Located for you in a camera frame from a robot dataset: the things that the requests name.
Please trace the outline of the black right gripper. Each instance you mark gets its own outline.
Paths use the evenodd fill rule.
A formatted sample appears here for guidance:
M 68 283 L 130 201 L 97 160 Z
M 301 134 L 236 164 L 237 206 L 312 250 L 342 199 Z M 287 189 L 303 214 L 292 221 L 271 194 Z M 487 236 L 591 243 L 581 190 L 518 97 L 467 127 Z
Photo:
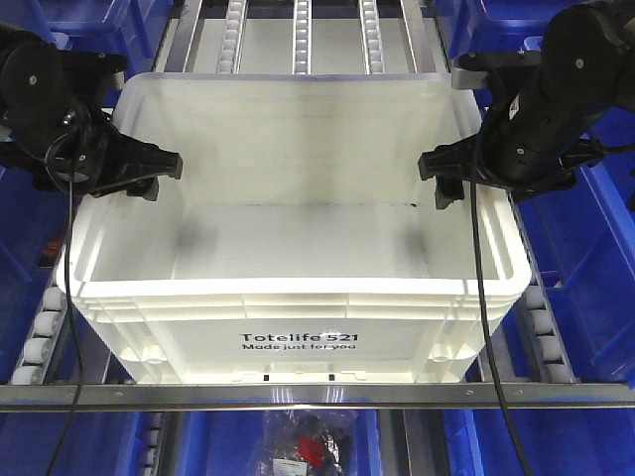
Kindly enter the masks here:
M 502 188 L 523 201 L 576 183 L 578 135 L 538 127 L 483 126 L 474 138 L 421 153 L 421 180 L 436 178 L 436 209 L 465 199 L 463 180 Z

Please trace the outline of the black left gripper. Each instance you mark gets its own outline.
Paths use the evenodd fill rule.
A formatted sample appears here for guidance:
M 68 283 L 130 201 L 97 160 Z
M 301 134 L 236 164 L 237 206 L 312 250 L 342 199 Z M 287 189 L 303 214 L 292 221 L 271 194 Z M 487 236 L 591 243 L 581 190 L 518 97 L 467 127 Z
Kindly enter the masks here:
M 121 133 L 108 117 L 34 116 L 30 125 L 33 185 L 74 195 L 127 196 L 156 201 L 157 177 L 180 179 L 179 153 Z

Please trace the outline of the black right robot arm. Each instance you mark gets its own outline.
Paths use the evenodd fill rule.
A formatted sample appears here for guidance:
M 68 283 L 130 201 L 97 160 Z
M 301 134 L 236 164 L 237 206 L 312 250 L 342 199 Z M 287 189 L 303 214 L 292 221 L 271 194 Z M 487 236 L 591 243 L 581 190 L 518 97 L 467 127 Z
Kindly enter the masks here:
M 606 155 L 585 133 L 611 108 L 634 110 L 634 4 L 587 1 L 549 22 L 538 51 L 469 53 L 451 63 L 457 90 L 485 88 L 492 103 L 479 131 L 422 153 L 436 207 L 464 198 L 466 182 L 525 200 L 575 184 L 575 170 Z

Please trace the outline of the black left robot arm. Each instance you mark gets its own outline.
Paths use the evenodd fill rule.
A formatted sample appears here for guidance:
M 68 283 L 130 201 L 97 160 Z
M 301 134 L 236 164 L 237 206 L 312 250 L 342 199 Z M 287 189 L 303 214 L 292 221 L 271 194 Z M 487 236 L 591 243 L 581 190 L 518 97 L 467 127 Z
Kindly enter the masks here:
M 183 159 L 121 133 L 103 99 L 128 66 L 118 54 L 61 50 L 1 25 L 1 164 L 33 174 L 38 189 L 101 197 L 118 191 L 154 201 L 160 177 L 179 179 Z

